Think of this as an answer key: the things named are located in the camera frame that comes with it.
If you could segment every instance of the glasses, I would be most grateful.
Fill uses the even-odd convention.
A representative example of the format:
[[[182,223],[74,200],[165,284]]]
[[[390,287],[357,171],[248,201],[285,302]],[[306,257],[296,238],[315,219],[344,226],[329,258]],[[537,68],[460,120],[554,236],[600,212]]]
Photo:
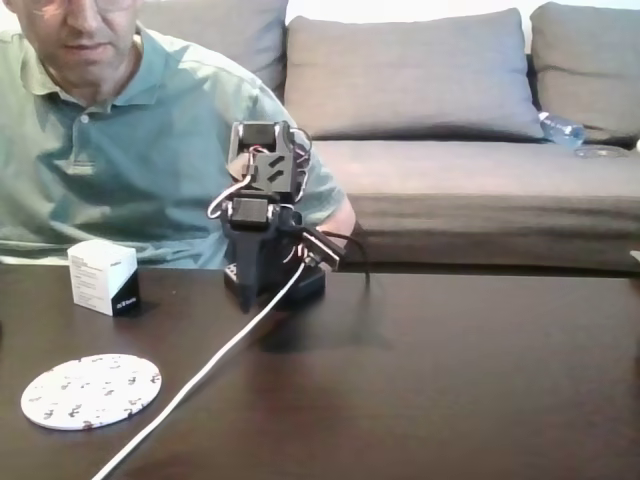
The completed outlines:
[[[25,0],[35,13],[52,15],[65,11],[72,0]],[[135,0],[92,0],[102,13],[120,12],[131,8]]]

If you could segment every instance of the round coaster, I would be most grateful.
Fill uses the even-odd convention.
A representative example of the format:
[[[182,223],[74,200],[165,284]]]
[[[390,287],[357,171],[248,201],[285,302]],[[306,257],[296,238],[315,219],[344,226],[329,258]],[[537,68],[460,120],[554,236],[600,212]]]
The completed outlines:
[[[154,364],[131,355],[95,355],[43,373],[22,394],[22,411],[54,430],[88,430],[135,415],[158,395]]]

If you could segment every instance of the white wall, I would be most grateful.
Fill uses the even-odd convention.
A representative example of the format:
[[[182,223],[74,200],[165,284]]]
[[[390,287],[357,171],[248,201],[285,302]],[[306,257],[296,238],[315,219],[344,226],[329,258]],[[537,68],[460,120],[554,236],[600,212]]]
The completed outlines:
[[[350,23],[409,22],[506,10],[522,13],[527,48],[531,40],[529,16],[548,0],[289,0],[287,20],[297,15]],[[565,5],[640,10],[640,0],[555,0]]]
[[[0,30],[13,30],[20,28],[15,16],[0,2]]]

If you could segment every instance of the green polo shirt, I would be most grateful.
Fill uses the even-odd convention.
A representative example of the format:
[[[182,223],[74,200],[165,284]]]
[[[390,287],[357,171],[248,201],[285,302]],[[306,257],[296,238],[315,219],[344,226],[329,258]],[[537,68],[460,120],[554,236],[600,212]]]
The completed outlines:
[[[50,80],[20,33],[0,33],[0,263],[65,264],[77,242],[136,248],[141,265],[223,268],[210,202],[238,121],[293,123],[254,75],[222,55],[139,27],[143,59],[112,102],[84,108]],[[298,204],[318,225],[344,192],[320,159]]]

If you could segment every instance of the water bottle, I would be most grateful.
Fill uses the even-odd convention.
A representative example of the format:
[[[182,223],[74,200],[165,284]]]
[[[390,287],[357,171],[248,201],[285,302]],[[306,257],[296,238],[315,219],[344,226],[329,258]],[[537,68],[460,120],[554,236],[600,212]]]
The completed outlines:
[[[581,146],[587,136],[582,125],[548,112],[540,113],[540,126],[547,140],[573,150]]]

